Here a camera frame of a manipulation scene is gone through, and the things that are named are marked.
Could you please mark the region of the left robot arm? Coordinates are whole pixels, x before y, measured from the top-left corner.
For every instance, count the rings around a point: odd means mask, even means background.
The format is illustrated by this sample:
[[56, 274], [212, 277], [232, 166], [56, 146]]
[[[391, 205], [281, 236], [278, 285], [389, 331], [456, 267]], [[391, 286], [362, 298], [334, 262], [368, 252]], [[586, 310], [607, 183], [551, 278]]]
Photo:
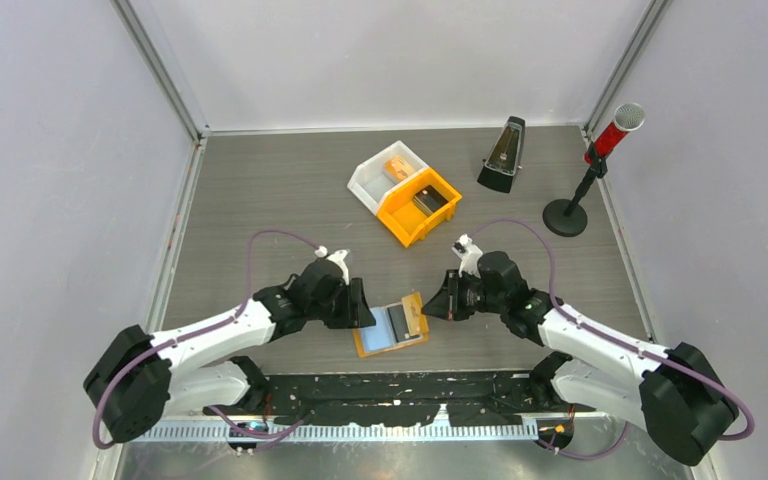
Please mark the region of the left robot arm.
[[374, 325], [363, 281], [350, 277], [344, 255], [316, 259], [286, 282], [186, 327], [121, 330], [83, 382], [95, 407], [95, 446], [130, 442], [166, 416], [206, 407], [256, 413], [269, 383], [242, 350], [298, 333], [311, 321], [329, 329]]

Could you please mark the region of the orange card holder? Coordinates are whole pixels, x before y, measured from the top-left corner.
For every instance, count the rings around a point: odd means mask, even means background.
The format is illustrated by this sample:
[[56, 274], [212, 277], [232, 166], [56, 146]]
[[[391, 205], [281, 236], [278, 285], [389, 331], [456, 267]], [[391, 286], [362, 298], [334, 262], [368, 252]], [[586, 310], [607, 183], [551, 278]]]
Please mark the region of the orange card holder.
[[418, 291], [398, 302], [371, 308], [374, 324], [353, 333], [358, 357], [368, 358], [427, 342], [429, 327], [421, 309], [422, 298]]

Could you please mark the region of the blue credit card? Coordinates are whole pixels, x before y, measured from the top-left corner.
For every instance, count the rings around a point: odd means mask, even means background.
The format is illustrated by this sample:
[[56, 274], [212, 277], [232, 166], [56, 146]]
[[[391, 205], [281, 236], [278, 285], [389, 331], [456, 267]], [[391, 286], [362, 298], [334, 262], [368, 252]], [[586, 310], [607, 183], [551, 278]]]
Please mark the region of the blue credit card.
[[375, 324], [359, 330], [361, 352], [373, 354], [396, 345], [385, 307], [371, 309]]

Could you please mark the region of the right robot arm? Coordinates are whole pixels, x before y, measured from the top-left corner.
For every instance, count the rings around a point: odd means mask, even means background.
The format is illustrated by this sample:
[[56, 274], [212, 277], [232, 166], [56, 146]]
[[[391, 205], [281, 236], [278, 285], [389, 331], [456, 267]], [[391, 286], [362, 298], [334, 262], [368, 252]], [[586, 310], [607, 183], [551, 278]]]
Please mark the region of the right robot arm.
[[532, 371], [531, 397], [544, 410], [563, 403], [608, 413], [645, 431], [673, 460], [696, 466], [724, 439], [739, 408], [701, 350], [637, 340], [533, 288], [501, 251], [463, 256], [425, 315], [463, 321], [499, 316], [515, 336], [551, 349]]

